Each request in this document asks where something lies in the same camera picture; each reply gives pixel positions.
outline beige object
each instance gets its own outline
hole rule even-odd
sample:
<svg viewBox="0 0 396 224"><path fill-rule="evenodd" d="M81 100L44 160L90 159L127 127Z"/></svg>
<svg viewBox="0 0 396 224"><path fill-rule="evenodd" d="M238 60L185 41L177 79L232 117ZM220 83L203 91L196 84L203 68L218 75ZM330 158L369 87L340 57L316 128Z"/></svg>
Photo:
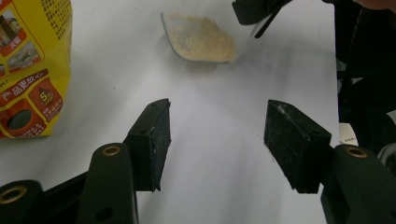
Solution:
<svg viewBox="0 0 396 224"><path fill-rule="evenodd" d="M163 26L175 52L192 61L230 63L235 43L209 18L163 14Z"/></svg>

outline food package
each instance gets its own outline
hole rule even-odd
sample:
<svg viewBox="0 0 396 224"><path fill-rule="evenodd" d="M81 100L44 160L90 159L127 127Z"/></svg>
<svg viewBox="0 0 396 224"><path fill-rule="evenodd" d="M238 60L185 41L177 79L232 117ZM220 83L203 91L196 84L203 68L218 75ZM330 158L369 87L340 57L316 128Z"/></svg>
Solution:
<svg viewBox="0 0 396 224"><path fill-rule="evenodd" d="M0 138L51 134L70 78L70 0L0 0Z"/></svg>

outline brass screw insert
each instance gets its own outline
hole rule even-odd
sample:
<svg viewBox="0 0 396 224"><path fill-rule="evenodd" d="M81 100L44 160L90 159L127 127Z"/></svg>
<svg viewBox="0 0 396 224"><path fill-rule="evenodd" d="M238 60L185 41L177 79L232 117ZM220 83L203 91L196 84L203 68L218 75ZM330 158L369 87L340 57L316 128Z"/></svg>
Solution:
<svg viewBox="0 0 396 224"><path fill-rule="evenodd" d="M105 156L114 156L117 155L120 151L121 151L120 147L111 146L103 149L102 153Z"/></svg>
<svg viewBox="0 0 396 224"><path fill-rule="evenodd" d="M346 153L349 154L350 156L360 158L360 159L365 159L368 157L367 153L357 147L349 147L346 149Z"/></svg>
<svg viewBox="0 0 396 224"><path fill-rule="evenodd" d="M0 194L0 204L13 203L27 192L24 186L16 186Z"/></svg>

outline white table surface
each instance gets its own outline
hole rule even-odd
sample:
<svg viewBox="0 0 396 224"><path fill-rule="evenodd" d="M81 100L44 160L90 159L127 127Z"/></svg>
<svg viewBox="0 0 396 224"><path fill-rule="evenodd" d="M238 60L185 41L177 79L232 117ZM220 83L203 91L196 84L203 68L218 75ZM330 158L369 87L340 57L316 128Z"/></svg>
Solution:
<svg viewBox="0 0 396 224"><path fill-rule="evenodd" d="M140 223L325 223L319 195L290 188L263 143L268 99L293 104L338 143L333 7L284 7L235 63L179 58L161 0L73 0L72 77L54 135L0 142L0 186L49 189L121 142L150 102L172 102L162 191L138 192Z"/></svg>

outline yellow bag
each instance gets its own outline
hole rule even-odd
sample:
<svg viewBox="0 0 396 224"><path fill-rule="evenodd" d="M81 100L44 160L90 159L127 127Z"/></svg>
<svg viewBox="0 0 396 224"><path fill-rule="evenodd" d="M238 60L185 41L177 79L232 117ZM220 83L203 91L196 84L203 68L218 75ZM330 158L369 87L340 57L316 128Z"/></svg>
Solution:
<svg viewBox="0 0 396 224"><path fill-rule="evenodd" d="M70 0L0 0L0 138L49 135L70 78Z"/></svg>

